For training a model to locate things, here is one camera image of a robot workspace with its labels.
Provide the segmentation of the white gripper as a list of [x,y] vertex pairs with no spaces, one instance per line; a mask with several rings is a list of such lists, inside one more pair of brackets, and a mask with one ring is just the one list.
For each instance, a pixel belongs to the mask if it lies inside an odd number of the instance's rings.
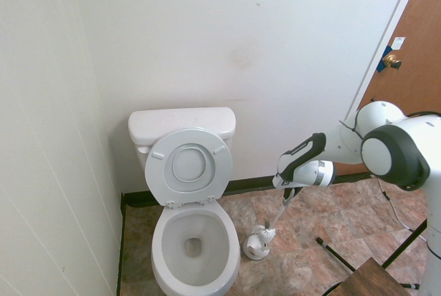
[[301,182],[296,182],[295,176],[295,171],[290,176],[282,176],[280,173],[277,173],[272,179],[272,184],[276,189],[284,189],[284,201],[288,201],[290,199],[291,188],[294,188],[294,196],[296,196],[302,190],[301,187],[303,187],[303,184]]

